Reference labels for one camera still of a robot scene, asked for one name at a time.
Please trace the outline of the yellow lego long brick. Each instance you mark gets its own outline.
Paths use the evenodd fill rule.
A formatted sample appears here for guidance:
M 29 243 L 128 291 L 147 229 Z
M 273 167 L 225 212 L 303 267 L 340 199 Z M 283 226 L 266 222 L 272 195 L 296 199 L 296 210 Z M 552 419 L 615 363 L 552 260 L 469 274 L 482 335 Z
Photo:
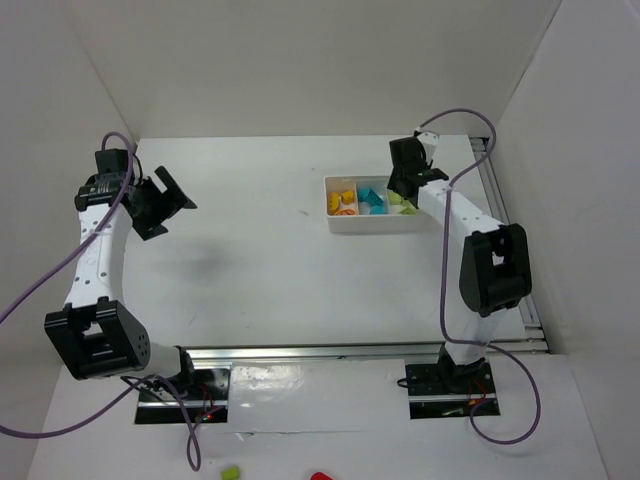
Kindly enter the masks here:
M 328 200 L 328 212 L 330 215 L 333 215 L 340 209 L 341 206 L 341 197 L 339 193 L 330 192 L 327 197 Z

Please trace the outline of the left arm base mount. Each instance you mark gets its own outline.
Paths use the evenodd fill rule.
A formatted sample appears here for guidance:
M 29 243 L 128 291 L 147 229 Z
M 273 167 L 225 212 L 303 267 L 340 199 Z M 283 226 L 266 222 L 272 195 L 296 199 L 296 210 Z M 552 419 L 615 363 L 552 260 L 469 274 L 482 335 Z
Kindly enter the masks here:
M 197 369 L 192 382 L 177 386 L 189 420 L 197 424 L 223 424 L 228 421 L 231 369 L 229 366 Z M 180 424 L 184 420 L 180 405 L 168 388 L 159 382 L 138 390 L 136 425 Z

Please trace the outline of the long teal lego brick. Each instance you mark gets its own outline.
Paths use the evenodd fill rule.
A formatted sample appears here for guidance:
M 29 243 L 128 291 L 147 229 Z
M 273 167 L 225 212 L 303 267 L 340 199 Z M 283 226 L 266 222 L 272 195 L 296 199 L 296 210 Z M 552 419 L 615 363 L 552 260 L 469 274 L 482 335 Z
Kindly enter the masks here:
M 383 204 L 382 198 L 373 189 L 359 188 L 357 194 L 360 203 L 367 203 L 370 206 L 381 206 Z

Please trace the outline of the small yellow lego brick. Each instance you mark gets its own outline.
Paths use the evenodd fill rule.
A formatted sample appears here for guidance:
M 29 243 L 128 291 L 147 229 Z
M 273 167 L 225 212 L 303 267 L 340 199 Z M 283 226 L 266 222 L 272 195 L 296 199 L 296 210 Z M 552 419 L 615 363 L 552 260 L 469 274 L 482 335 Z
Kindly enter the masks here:
M 347 190 L 340 194 L 341 202 L 344 205 L 350 205 L 356 201 L 356 195 L 353 190 Z

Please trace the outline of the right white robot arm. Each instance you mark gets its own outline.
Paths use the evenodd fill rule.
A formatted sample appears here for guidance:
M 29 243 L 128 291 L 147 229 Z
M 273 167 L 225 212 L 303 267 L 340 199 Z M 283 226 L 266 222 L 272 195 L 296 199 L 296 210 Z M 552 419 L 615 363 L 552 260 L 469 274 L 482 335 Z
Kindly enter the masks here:
M 455 367 L 470 367 L 485 356 L 507 314 L 531 293 L 529 250 L 522 226 L 483 213 L 433 166 L 438 143 L 432 132 L 392 140 L 388 189 L 443 227 L 440 313 L 446 313 L 451 258 L 459 264 L 457 291 L 469 310 L 451 332 L 440 320 L 443 355 Z

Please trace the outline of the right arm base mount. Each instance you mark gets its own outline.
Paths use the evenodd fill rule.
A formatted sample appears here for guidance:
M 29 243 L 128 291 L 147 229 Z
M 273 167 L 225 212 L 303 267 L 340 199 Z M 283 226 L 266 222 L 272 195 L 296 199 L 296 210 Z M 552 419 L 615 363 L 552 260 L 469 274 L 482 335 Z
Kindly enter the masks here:
M 456 365 L 441 349 L 435 363 L 407 364 L 405 376 L 396 381 L 408 395 L 412 420 L 499 416 L 493 372 L 480 358 L 469 365 Z

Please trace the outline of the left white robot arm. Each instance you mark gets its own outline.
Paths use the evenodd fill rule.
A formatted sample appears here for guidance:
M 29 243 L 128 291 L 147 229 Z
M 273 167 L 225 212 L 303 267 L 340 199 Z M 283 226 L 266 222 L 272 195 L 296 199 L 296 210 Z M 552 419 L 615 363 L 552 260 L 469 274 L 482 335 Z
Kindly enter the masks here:
M 142 240 L 163 235 L 165 220 L 196 205 L 163 166 L 155 171 L 163 189 L 151 178 L 129 178 L 131 158 L 123 149 L 96 151 L 97 172 L 74 198 L 84 249 L 62 309 L 44 321 L 77 380 L 131 371 L 170 374 L 179 368 L 179 349 L 153 342 L 125 306 L 125 249 L 130 232 Z

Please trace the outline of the orange printed lego brick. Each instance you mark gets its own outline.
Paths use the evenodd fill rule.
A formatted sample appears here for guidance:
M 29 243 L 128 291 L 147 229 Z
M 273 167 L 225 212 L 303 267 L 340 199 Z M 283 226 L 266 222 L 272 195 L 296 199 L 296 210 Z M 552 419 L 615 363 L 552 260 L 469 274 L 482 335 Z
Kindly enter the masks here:
M 339 209 L 339 210 L 333 212 L 332 216 L 355 216 L 357 214 L 358 214 L 358 210 L 351 209 L 351 208 L 345 208 L 345 209 Z

